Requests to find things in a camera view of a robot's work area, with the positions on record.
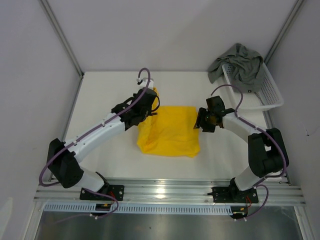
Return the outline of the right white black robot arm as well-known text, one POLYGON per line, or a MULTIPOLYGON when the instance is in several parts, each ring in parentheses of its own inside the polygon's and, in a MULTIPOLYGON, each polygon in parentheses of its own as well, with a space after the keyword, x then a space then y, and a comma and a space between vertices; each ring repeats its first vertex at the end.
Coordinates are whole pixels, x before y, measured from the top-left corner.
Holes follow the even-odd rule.
POLYGON ((207 107, 198 111, 195 129, 214 133, 216 127, 228 130, 247 143, 248 167, 232 178, 228 187, 213 187, 216 203, 241 203, 254 194, 254 188, 268 178, 283 176, 289 165, 282 134, 277 128, 264 129, 226 108, 220 96, 206 99, 207 107))

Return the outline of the left aluminium frame post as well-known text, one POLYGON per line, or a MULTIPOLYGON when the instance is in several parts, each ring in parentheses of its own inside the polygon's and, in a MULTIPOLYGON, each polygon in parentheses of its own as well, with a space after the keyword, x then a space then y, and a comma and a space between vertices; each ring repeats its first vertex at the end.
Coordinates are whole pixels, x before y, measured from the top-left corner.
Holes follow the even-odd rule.
POLYGON ((66 35, 49 3, 48 0, 39 0, 38 1, 44 14, 46 15, 51 27, 53 28, 53 31, 55 32, 55 35, 57 36, 58 40, 60 41, 60 44, 62 45, 62 48, 64 49, 67 57, 71 61, 76 73, 79 75, 80 78, 83 77, 84 72, 82 71, 80 64, 74 54, 74 51, 71 48, 71 45, 69 41, 66 38, 66 35))

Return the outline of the grey shorts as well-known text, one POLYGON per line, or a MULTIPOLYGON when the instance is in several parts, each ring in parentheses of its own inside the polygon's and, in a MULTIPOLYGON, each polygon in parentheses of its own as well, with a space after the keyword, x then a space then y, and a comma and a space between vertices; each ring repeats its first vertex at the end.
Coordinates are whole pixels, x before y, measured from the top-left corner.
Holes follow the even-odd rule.
POLYGON ((222 66, 230 64, 234 67, 230 84, 243 93, 258 92, 263 82, 263 63, 259 52, 235 43, 208 67, 208 78, 214 83, 223 75, 222 66))

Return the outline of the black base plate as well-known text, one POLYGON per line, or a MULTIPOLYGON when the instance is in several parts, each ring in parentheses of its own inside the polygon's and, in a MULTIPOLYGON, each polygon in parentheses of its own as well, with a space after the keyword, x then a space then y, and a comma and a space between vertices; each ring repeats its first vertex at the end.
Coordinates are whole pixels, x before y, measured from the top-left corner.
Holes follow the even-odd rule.
POLYGON ((105 185, 102 189, 97 192, 82 188, 80 191, 80 200, 88 201, 112 201, 116 199, 117 201, 123 201, 125 193, 124 185, 105 185))
POLYGON ((259 202, 257 191, 254 188, 240 191, 234 187, 215 186, 207 195, 212 196, 214 203, 253 203, 259 202))

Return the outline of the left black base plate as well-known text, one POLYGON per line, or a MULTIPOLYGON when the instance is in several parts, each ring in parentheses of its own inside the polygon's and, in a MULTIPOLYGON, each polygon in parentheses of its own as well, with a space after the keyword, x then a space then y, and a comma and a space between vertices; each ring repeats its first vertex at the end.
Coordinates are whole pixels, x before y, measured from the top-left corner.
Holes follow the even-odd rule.
POLYGON ((105 185, 102 189, 97 192, 82 188, 80 191, 80 200, 88 201, 112 201, 116 199, 117 201, 123 201, 125 193, 124 185, 105 185))

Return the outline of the aluminium frame post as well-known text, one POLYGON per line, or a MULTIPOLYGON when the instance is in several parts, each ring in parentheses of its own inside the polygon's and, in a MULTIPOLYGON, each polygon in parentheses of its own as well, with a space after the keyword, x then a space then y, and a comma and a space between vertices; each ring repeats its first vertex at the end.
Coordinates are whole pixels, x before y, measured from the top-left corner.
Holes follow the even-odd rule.
POLYGON ((71 45, 69 41, 66 38, 66 35, 49 3, 48 0, 39 0, 38 1, 44 14, 46 15, 51 27, 53 28, 53 31, 55 32, 55 35, 57 36, 58 40, 60 41, 60 44, 62 45, 62 48, 64 49, 67 57, 71 61, 76 73, 79 75, 80 78, 83 77, 84 72, 82 71, 80 64, 74 54, 74 51, 71 48, 71 45))
POLYGON ((282 27, 280 28, 280 31, 278 32, 278 34, 277 34, 276 38, 274 39, 268 53, 266 54, 266 56, 264 58, 264 63, 266 65, 271 61, 273 55, 275 54, 275 52, 277 51, 277 49, 279 48, 279 46, 281 45, 281 43, 283 42, 283 40, 285 39, 287 34, 289 33, 291 27, 295 23, 297 17, 299 16, 299 14, 300 14, 301 10, 303 9, 306 2, 307 2, 306 0, 296 0, 294 2, 293 7, 291 8, 282 27))

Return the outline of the yellow shorts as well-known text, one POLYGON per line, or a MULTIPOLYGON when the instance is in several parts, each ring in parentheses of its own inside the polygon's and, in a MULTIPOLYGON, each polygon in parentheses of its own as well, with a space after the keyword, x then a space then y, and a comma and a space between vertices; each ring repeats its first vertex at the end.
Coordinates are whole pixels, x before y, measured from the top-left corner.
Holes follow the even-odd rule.
POLYGON ((152 104, 155 115, 137 127, 136 144, 143 154, 162 157, 194 158, 201 151, 195 106, 162 106, 156 98, 152 104))

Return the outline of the right aluminium frame post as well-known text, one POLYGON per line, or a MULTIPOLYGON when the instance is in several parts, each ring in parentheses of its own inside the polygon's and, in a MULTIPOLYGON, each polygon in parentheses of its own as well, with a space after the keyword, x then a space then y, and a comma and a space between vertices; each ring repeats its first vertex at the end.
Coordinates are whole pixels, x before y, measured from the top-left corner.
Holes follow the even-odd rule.
POLYGON ((289 33, 291 27, 295 23, 297 17, 299 16, 299 14, 300 14, 301 10, 303 9, 306 2, 307 2, 306 0, 296 0, 294 2, 293 7, 291 8, 282 27, 280 28, 280 31, 278 32, 278 34, 277 34, 276 38, 274 39, 268 53, 266 54, 266 56, 264 58, 264 63, 266 65, 271 61, 273 55, 275 54, 275 52, 277 51, 277 49, 279 48, 279 46, 281 45, 281 43, 283 42, 283 40, 285 39, 287 34, 289 33))

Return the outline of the aluminium mounting rail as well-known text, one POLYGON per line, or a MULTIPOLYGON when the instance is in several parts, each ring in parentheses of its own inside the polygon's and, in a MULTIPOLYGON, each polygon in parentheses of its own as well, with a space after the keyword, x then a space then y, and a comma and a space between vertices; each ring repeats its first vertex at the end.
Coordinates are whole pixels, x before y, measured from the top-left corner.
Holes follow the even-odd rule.
MULTIPOLYGON (((165 205, 204 205, 212 204, 213 197, 208 194, 212 187, 226 187, 227 180, 172 180, 172 179, 121 179, 111 178, 111 185, 124 186, 123 203, 128 204, 165 204, 165 205)), ((301 187, 281 181, 266 181, 257 188, 259 202, 267 199, 267 206, 305 206, 301 187)), ((50 187, 38 186, 34 201, 41 202, 79 202, 81 188, 61 185, 50 187)))

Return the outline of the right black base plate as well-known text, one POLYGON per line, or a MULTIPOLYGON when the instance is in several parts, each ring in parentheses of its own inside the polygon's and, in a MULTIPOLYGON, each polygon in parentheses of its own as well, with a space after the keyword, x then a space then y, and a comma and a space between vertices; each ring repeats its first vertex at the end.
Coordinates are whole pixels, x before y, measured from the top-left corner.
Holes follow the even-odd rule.
POLYGON ((234 187, 215 186, 207 195, 212 196, 214 203, 253 203, 259 202, 257 191, 254 188, 240 191, 234 187))

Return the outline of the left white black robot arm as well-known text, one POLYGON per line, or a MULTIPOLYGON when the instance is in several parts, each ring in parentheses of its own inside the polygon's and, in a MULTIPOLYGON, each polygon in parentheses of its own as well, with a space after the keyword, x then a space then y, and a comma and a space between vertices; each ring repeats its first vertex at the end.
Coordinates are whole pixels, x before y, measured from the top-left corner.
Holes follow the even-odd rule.
POLYGON ((48 169, 63 188, 74 186, 90 190, 97 200, 108 196, 107 180, 98 172, 80 166, 94 149, 147 117, 155 114, 154 101, 158 94, 154 89, 142 88, 132 97, 117 104, 111 112, 91 130, 68 141, 54 139, 49 144, 48 169))

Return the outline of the white plastic basket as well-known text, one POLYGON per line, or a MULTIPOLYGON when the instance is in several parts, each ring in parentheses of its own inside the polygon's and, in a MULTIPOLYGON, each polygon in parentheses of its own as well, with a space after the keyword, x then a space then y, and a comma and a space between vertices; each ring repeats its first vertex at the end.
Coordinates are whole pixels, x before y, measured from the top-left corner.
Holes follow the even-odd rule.
MULTIPOLYGON (((232 74, 235 69, 236 68, 231 64, 222 65, 223 80, 225 84, 231 84, 232 74)), ((263 81, 260 90, 258 92, 244 93, 239 111, 268 111, 276 107, 281 107, 284 104, 284 100, 278 86, 265 63, 263 63, 261 70, 263 73, 263 81)), ((225 90, 233 108, 235 108, 241 100, 241 94, 238 90, 232 87, 227 87, 225 90)))

